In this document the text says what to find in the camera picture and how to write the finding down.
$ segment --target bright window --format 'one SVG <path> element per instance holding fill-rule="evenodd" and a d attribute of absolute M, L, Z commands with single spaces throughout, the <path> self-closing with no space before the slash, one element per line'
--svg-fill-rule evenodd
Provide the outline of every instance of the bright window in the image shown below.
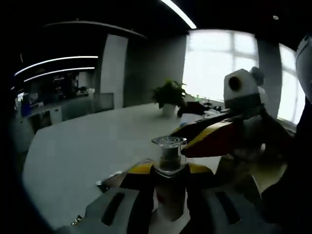
<path fill-rule="evenodd" d="M 183 83 L 188 94 L 223 101 L 224 77 L 257 66 L 253 35 L 225 30 L 196 30 L 188 37 Z"/>
<path fill-rule="evenodd" d="M 282 94 L 277 117 L 297 124 L 305 106 L 305 94 L 297 78 L 295 51 L 280 44 L 282 61 Z"/>

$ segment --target white table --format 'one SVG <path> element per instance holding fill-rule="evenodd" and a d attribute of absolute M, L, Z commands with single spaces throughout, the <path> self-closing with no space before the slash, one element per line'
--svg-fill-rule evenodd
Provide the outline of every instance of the white table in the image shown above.
<path fill-rule="evenodd" d="M 69 225 L 101 195 L 96 181 L 144 158 L 157 158 L 151 139 L 170 134 L 179 121 L 162 117 L 158 105 L 147 104 L 40 129 L 23 171 L 30 198 L 52 228 Z M 212 171 L 219 162 L 219 158 L 200 160 Z"/>

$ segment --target ceiling light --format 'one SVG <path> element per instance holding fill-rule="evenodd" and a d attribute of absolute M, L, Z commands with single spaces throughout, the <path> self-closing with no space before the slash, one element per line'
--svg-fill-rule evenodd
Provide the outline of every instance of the ceiling light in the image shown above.
<path fill-rule="evenodd" d="M 21 73 L 21 72 L 23 72 L 29 68 L 32 68 L 32 67 L 35 67 L 35 66 L 47 63 L 47 62 L 53 62 L 53 61 L 58 61 L 58 60 L 63 60 L 63 59 L 97 59 L 97 58 L 98 58 L 98 56 L 71 56 L 71 57 L 63 57 L 63 58 L 54 58 L 54 59 L 46 60 L 43 62 L 39 62 L 39 63 L 33 64 L 33 65 L 30 65 L 28 67 L 25 67 L 25 68 L 21 69 L 20 71 L 16 72 L 14 74 L 14 76 L 18 75 L 19 73 Z"/>
<path fill-rule="evenodd" d="M 171 9 L 173 9 L 174 12 L 176 12 L 192 29 L 196 29 L 196 25 L 188 18 L 188 16 L 172 1 L 170 0 L 161 0 L 164 4 L 169 6 Z"/>
<path fill-rule="evenodd" d="M 37 77 L 42 77 L 48 74 L 53 74 L 53 73 L 57 73 L 57 72 L 66 72 L 66 71 L 73 71 L 73 70 L 91 70 L 91 69 L 95 69 L 95 67 L 78 67 L 78 68 L 69 68 L 69 69 L 63 69 L 63 70 L 58 70 L 58 71 L 53 71 L 53 72 L 48 72 L 48 73 L 43 73 L 34 77 L 31 77 L 29 79 L 24 80 L 24 82 L 29 81 L 31 79 L 37 78 Z"/>

